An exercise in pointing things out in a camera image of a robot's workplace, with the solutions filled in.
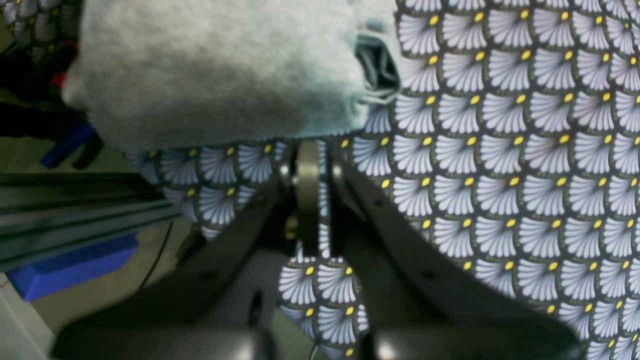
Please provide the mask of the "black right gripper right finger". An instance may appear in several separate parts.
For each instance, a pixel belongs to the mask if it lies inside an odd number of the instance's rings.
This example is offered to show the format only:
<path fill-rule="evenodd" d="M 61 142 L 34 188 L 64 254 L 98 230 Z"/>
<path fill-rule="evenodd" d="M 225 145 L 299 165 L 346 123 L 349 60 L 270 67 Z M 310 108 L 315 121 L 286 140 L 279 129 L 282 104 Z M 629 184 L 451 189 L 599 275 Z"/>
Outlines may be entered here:
<path fill-rule="evenodd" d="M 327 150 L 331 250 L 354 269 L 368 317 L 358 360 L 582 360 L 568 326 L 475 279 L 384 192 Z"/>

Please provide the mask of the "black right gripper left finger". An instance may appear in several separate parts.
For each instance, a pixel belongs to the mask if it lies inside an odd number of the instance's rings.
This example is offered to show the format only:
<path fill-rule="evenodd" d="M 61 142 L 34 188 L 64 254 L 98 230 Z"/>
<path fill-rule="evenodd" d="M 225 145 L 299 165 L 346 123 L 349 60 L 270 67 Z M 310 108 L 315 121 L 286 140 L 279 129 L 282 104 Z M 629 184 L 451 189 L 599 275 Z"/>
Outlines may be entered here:
<path fill-rule="evenodd" d="M 66 325 L 59 360 L 279 360 L 270 326 L 282 267 L 319 251 L 320 150 L 286 153 L 231 223 L 155 284 Z"/>

